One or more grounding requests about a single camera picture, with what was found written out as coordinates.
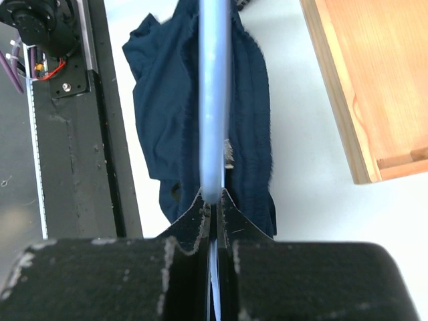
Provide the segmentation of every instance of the floor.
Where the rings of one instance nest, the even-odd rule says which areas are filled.
[[[140,214],[145,237],[168,222],[136,137],[134,80],[121,47],[148,13],[164,21],[176,3],[105,0],[138,204],[147,209]],[[398,263],[421,319],[428,320],[428,173],[354,185],[299,1],[254,0],[241,17],[270,77],[277,240],[381,244]]]
[[[0,25],[0,50],[15,30]],[[0,70],[0,288],[20,251],[42,240],[27,95]]]

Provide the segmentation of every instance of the wooden tray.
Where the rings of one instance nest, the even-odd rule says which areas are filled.
[[[428,0],[301,0],[355,183],[428,171]]]

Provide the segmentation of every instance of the white tabletop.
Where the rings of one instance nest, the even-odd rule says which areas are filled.
[[[177,0],[104,0],[145,237],[169,226],[135,130],[134,79],[122,53],[148,13],[168,19]],[[428,320],[428,174],[354,185],[299,0],[253,0],[241,14],[270,77],[279,241],[368,241],[394,257]]]

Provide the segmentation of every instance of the bolt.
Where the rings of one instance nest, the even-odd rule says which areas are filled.
[[[72,89],[72,86],[70,84],[65,83],[65,84],[62,84],[62,89],[65,92],[69,92]]]

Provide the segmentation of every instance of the dark blue fabric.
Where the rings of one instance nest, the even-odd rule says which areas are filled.
[[[152,15],[123,47],[136,80],[136,128],[159,203],[170,222],[190,206],[199,184],[198,0],[180,0],[160,24]],[[269,236],[276,234],[269,194],[272,171],[268,73],[260,49],[245,32],[236,4],[232,18],[229,139],[234,169],[231,194],[241,212]],[[181,198],[171,195],[180,184]]]

